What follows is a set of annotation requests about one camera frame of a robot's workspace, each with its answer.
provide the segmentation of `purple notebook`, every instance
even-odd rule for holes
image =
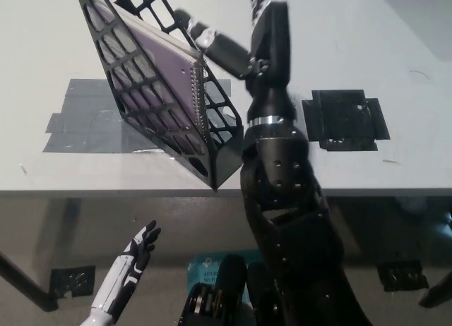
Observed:
[[[104,28],[105,23],[113,21],[114,14],[102,0],[93,0],[93,5],[93,7],[88,6],[88,13],[93,27],[100,31]],[[145,57],[140,55],[133,58],[134,63],[128,60],[124,62],[123,67],[117,66],[111,71],[114,88],[120,94],[120,101],[124,105],[121,110],[127,114],[151,108],[162,109],[158,113],[137,116],[136,120],[140,126],[154,133],[178,131],[180,128],[190,129],[194,123],[203,138],[210,138],[203,94],[204,62],[202,57],[190,56],[183,49],[174,46],[161,36],[146,31],[145,28],[140,28],[137,20],[128,21],[123,18],[123,21],[145,50],[148,58],[158,68],[167,84],[174,90],[180,106],[186,113],[174,107],[164,110],[165,104],[171,104],[176,99],[160,81],[144,85],[139,90],[125,92],[125,89],[133,84],[143,82],[143,76],[145,78],[155,76],[153,67]],[[127,53],[136,50],[136,45],[130,35],[120,25],[113,29],[113,33],[116,37],[107,33],[103,36],[103,40],[98,41],[101,59],[107,64],[114,63]],[[173,138],[185,152],[194,147],[198,153],[202,153],[201,143],[192,134],[185,137],[190,140],[189,142],[178,135]]]

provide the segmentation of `white robotic hand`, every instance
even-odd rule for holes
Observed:
[[[155,220],[143,227],[124,252],[116,258],[100,287],[88,319],[81,326],[109,326],[116,324],[135,291],[150,259],[153,243],[161,231]]]

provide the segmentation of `spiral notebook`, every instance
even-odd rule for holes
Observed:
[[[118,94],[119,110],[130,116],[129,123],[132,125],[163,135],[165,142],[176,151],[202,154],[203,145],[211,142],[204,103],[202,55],[189,45],[133,17],[119,6],[114,8],[128,30],[123,25],[115,25],[112,31],[97,41],[96,47],[104,64],[124,60],[109,72],[112,91]],[[86,11],[91,25],[98,32],[109,26],[115,18],[104,0],[91,0]],[[130,33],[154,66],[140,54],[132,59],[126,57],[136,52]],[[166,80],[168,87],[157,77],[158,73]],[[171,106],[177,101],[176,98],[183,111]],[[168,134],[180,129],[189,132],[193,125],[204,143],[190,133]]]

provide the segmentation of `black tape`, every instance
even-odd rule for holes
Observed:
[[[50,294],[57,299],[67,292],[72,297],[91,296],[94,292],[96,266],[53,269],[50,274]]]
[[[377,151],[375,140],[390,139],[378,99],[363,90],[316,90],[302,104],[309,141],[327,151]]]
[[[380,282],[386,292],[428,289],[419,260],[388,262],[378,265]]]

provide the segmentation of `black robotic arm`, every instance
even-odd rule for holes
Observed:
[[[253,97],[241,187],[246,217],[275,280],[285,325],[370,325],[343,271],[343,245],[309,162],[309,142],[287,93],[286,0],[252,0],[251,51],[176,11],[201,51]],[[273,218],[268,217],[272,211]]]

